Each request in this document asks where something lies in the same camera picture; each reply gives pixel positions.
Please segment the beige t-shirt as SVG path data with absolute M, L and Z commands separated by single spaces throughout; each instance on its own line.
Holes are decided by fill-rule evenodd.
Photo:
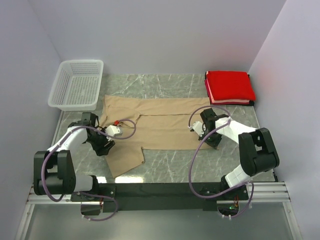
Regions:
M 190 132 L 189 119 L 200 121 L 194 110 L 210 103 L 208 97 L 129 98 L 105 95 L 100 124 L 116 121 L 124 140 L 116 140 L 106 162 L 113 178 L 143 164 L 143 150 L 195 150 L 198 135 Z

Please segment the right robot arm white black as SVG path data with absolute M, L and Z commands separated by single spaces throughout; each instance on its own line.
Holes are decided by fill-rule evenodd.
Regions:
M 267 128 L 254 128 L 239 123 L 226 114 L 217 115 L 208 108 L 200 113 L 201 121 L 191 125 L 199 141 L 217 149 L 222 137 L 234 141 L 239 148 L 239 165 L 220 180 L 219 193 L 230 200 L 237 194 L 237 187 L 252 177 L 268 172 L 280 164 L 280 159 Z

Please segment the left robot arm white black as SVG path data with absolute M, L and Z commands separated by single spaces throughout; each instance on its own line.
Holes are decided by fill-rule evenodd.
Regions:
M 33 189 L 36 195 L 69 195 L 82 192 L 88 201 L 100 195 L 97 177 L 77 175 L 72 156 L 77 149 L 89 143 L 97 156 L 108 155 L 115 145 L 113 137 L 122 134 L 115 125 L 101 127 L 96 125 L 98 116 L 84 112 L 81 119 L 68 125 L 66 133 L 52 147 L 38 151 L 33 159 Z

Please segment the folded red t-shirt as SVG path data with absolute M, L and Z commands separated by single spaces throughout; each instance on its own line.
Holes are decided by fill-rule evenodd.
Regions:
M 241 105 L 256 101 L 250 75 L 244 71 L 207 71 L 204 84 L 213 105 Z

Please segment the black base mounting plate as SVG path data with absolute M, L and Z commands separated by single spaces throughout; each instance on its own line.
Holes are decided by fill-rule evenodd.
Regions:
M 71 195 L 82 203 L 81 212 L 90 214 L 113 211 L 195 210 L 217 211 L 218 201 L 235 204 L 250 198 L 246 186 L 228 192 L 219 182 L 178 183 L 99 183 L 93 190 Z

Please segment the white plastic basket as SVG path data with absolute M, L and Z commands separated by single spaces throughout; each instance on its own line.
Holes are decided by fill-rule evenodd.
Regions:
M 94 111 L 103 70 L 103 61 L 97 59 L 61 62 L 48 97 L 48 105 L 65 112 Z

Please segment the aluminium frame rail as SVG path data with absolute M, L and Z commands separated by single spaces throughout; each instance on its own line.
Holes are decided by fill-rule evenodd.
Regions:
M 290 202 L 291 198 L 284 182 L 254 182 L 252 203 L 284 203 Z M 94 201 L 75 202 L 71 201 L 71 195 L 65 195 L 61 201 L 54 202 L 46 195 L 36 195 L 33 187 L 31 188 L 27 205 L 80 205 L 97 204 Z

